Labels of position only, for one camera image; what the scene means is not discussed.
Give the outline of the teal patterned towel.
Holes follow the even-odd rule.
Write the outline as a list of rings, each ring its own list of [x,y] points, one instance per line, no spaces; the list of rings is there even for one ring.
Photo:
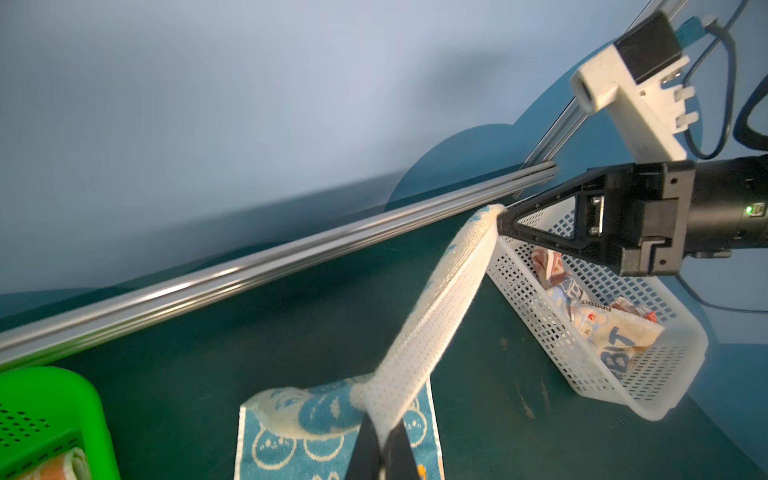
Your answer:
[[[307,389],[270,389],[243,403],[235,478],[344,479],[365,414],[381,453],[403,422],[420,479],[444,478],[430,376],[485,276],[505,210],[492,204],[466,221],[373,373]]]

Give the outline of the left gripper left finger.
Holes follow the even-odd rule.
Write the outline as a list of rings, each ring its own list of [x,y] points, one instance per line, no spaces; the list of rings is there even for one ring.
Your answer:
[[[377,480],[382,472],[383,464],[378,436],[370,416],[365,414],[344,479]]]

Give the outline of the beige lettered towel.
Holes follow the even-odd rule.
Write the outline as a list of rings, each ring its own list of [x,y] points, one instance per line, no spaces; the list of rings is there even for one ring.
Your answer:
[[[617,378],[623,378],[634,357],[649,349],[664,331],[655,312],[624,297],[610,305],[594,302],[565,268],[561,253],[536,247],[531,261],[537,279],[557,310]]]

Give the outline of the orange jellyfish pattern towel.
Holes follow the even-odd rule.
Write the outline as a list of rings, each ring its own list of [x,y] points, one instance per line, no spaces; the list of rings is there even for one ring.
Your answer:
[[[91,480],[92,474],[86,455],[80,448],[72,448],[34,467],[19,476],[21,480]]]

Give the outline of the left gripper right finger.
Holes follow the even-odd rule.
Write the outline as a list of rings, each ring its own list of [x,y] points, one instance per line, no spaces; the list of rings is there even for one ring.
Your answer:
[[[403,422],[389,434],[381,453],[381,478],[384,480],[419,480],[418,465]]]

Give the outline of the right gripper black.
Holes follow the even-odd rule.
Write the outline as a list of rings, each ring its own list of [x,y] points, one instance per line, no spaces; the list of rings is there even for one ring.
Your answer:
[[[577,210],[570,237],[523,225],[560,203]],[[510,205],[499,234],[620,276],[680,271],[687,256],[727,257],[767,245],[767,161],[737,158],[591,168]]]

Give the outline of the white plastic basket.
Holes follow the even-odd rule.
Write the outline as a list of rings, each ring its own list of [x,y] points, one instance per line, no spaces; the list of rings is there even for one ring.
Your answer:
[[[487,273],[571,388],[581,396],[662,419],[706,357],[707,335],[655,278],[620,277],[564,255],[564,282],[543,285],[532,245],[502,237]]]

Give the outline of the green plastic basket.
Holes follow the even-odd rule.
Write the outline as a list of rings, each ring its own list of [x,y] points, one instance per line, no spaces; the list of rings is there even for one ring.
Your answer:
[[[57,367],[1,375],[1,477],[19,476],[72,448],[84,451],[92,479],[118,479],[101,398],[84,377]]]

